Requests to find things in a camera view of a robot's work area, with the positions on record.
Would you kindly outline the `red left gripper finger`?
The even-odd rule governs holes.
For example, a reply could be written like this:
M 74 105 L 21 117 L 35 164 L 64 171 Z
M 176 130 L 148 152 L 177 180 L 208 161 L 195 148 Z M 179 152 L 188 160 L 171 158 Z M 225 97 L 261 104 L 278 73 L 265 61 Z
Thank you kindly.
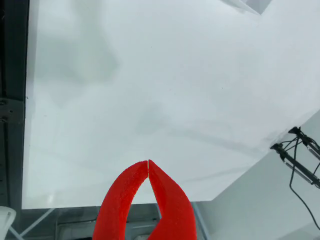
M 94 240 L 124 240 L 132 201 L 148 177 L 148 162 L 139 161 L 125 169 L 109 188 L 98 213 Z

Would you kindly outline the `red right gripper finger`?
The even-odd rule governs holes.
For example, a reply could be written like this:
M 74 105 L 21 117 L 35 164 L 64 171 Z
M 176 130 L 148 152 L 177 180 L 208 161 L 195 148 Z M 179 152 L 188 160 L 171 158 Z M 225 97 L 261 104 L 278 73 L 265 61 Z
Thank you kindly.
M 194 210 L 185 192 L 152 160 L 148 161 L 148 177 L 161 214 L 149 239 L 195 240 Z

